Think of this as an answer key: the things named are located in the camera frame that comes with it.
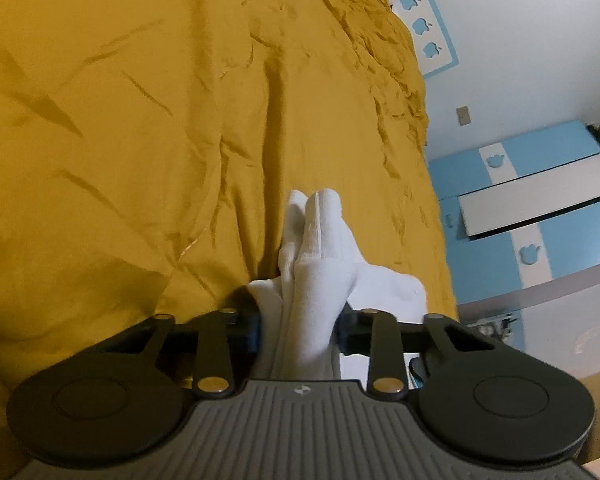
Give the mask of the mustard yellow bedspread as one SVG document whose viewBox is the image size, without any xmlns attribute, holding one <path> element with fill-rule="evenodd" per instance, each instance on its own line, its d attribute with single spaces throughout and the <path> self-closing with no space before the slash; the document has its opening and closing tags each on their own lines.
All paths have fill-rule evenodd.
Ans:
<svg viewBox="0 0 600 480">
<path fill-rule="evenodd" d="M 425 94 L 389 0 L 0 0 L 0 479 L 16 385 L 275 276 L 292 191 L 454 315 Z"/>
</svg>

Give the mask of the blue white wardrobe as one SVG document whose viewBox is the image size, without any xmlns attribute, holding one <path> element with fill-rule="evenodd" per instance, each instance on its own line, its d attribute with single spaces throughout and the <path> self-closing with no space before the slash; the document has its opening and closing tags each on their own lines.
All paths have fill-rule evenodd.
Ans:
<svg viewBox="0 0 600 480">
<path fill-rule="evenodd" d="M 564 122 L 428 169 L 465 323 L 521 348 L 524 309 L 600 284 L 600 127 Z"/>
</svg>

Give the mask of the beige wall switch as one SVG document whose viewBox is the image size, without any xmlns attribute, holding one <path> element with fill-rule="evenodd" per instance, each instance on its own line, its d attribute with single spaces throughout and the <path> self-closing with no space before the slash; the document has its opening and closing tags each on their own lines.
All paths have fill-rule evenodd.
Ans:
<svg viewBox="0 0 600 480">
<path fill-rule="evenodd" d="M 460 126 L 467 126 L 471 123 L 470 111 L 467 106 L 459 107 L 456 110 L 456 117 Z"/>
</svg>

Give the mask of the white cloth garment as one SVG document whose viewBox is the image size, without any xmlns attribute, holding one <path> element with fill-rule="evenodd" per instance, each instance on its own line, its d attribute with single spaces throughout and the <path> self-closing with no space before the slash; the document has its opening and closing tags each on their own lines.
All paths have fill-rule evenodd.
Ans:
<svg viewBox="0 0 600 480">
<path fill-rule="evenodd" d="M 248 290 L 262 316 L 253 376 L 273 380 L 357 379 L 367 359 L 343 356 L 334 329 L 344 307 L 378 309 L 419 322 L 427 294 L 418 278 L 368 263 L 342 218 L 337 192 L 293 190 L 286 208 L 279 274 Z"/>
</svg>

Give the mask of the white blue headboard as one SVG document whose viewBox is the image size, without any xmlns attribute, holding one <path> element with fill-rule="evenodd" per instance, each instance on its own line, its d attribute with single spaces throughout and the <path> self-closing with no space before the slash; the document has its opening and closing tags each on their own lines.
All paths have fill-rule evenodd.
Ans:
<svg viewBox="0 0 600 480">
<path fill-rule="evenodd" d="M 392 12 L 412 35 L 425 79 L 458 65 L 457 53 L 436 0 L 389 0 Z"/>
</svg>

